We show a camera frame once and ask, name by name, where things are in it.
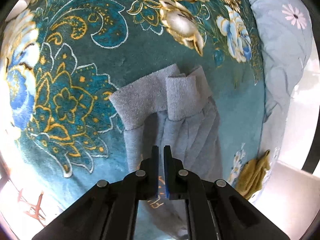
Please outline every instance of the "floral blanket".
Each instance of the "floral blanket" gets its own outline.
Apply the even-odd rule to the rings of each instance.
[[[248,0],[32,0],[5,27],[0,56],[4,128],[17,158],[62,208],[99,179],[121,180],[124,128],[109,97],[173,63],[182,73],[203,66],[221,117],[223,177],[233,184],[257,155],[264,115]]]

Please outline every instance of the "blue and white flower print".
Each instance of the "blue and white flower print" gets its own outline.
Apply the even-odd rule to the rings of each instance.
[[[245,157],[245,151],[244,151],[244,145],[245,143],[243,143],[241,145],[241,149],[240,151],[237,151],[235,154],[235,157],[233,159],[233,167],[232,167],[232,171],[229,175],[229,178],[227,179],[227,182],[232,185],[235,180],[239,177],[240,175],[240,171],[242,169],[243,166],[243,161],[242,159]]]
[[[237,62],[246,62],[251,59],[251,40],[240,15],[225,5],[229,13],[229,19],[218,16],[216,23],[222,35],[227,37],[230,55]]]
[[[26,9],[12,20],[4,30],[1,47],[1,82],[7,82],[12,126],[23,130],[32,118],[36,81],[33,67],[39,60],[40,48],[36,42],[38,30],[33,14]]]

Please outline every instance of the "metal screw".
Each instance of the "metal screw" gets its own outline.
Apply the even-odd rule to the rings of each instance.
[[[136,171],[136,175],[137,175],[138,177],[143,177],[145,174],[146,174],[146,172],[143,171],[143,170],[138,170],[138,171]]]
[[[97,182],[97,186],[100,187],[100,188],[104,188],[108,185],[108,182],[104,179],[101,179]]]
[[[180,176],[187,176],[188,175],[188,171],[187,170],[180,170],[179,172]]]
[[[225,187],[227,185],[227,183],[223,179],[217,180],[216,184],[218,187]]]

